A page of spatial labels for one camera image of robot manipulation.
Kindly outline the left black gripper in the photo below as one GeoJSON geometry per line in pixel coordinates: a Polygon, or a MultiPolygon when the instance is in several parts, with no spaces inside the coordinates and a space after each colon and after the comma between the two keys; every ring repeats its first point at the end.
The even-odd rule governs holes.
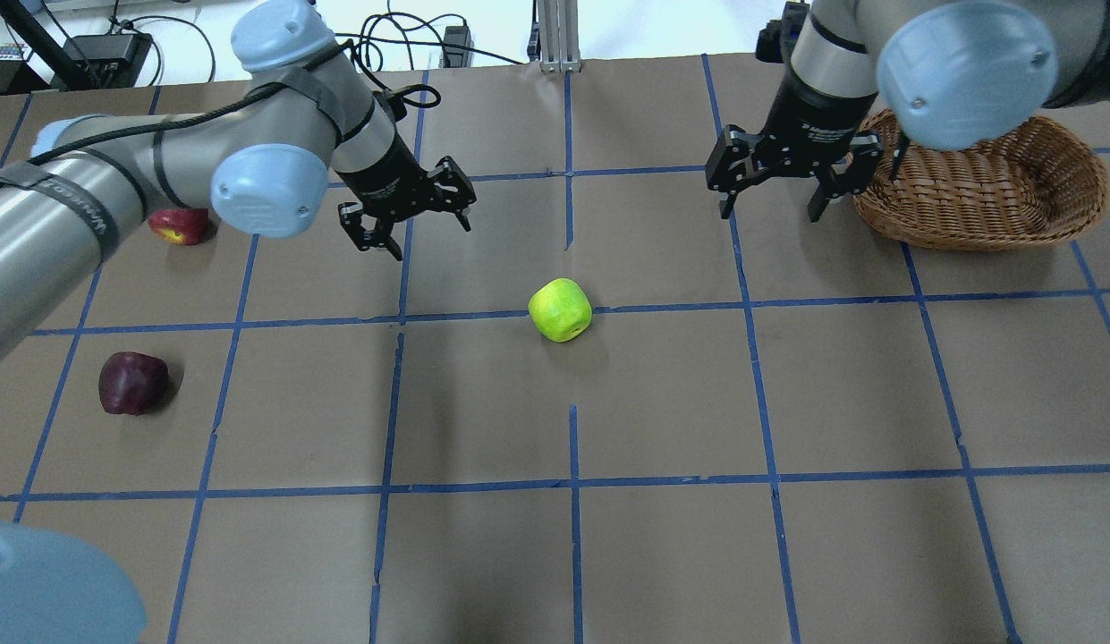
{"type": "Polygon", "coordinates": [[[478,197],[472,180],[452,155],[436,167],[418,167],[398,131],[362,130],[331,155],[331,170],[359,201],[339,204],[339,225],[361,252],[382,249],[403,262],[394,224],[424,212],[451,213],[471,233],[471,208],[478,197]],[[367,228],[366,219],[376,223],[367,228]]]}

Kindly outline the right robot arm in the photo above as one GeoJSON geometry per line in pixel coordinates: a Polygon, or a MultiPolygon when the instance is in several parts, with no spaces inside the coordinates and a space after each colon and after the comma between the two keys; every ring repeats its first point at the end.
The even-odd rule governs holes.
{"type": "Polygon", "coordinates": [[[1110,1],[788,1],[756,56],[784,76],[756,134],[724,125],[707,187],[730,217],[771,178],[815,178],[809,220],[914,144],[958,151],[1040,109],[1110,101],[1110,1]]]}

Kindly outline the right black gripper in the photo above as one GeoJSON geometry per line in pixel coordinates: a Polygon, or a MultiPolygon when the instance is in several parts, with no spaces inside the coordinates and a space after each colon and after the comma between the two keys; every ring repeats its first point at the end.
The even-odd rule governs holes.
{"type": "Polygon", "coordinates": [[[706,184],[719,195],[722,220],[730,219],[743,191],[770,178],[817,180],[807,207],[811,223],[819,223],[834,201],[861,194],[885,155],[880,134],[856,135],[862,119],[864,97],[833,97],[787,71],[760,135],[724,125],[705,163],[706,184]],[[838,172],[833,162],[844,152],[846,164],[838,172]]]}

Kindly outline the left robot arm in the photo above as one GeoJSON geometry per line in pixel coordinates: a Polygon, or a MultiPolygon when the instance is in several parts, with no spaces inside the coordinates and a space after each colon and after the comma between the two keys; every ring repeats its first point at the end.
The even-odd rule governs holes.
{"type": "Polygon", "coordinates": [[[360,249],[400,259],[394,227],[428,211],[470,231],[470,177],[450,157],[420,167],[398,133],[398,95],[369,85],[317,8],[265,1],[231,44],[251,76],[240,101],[49,123],[34,155],[0,168],[0,362],[161,209],[297,237],[335,173],[354,195],[343,228],[360,249]]]}

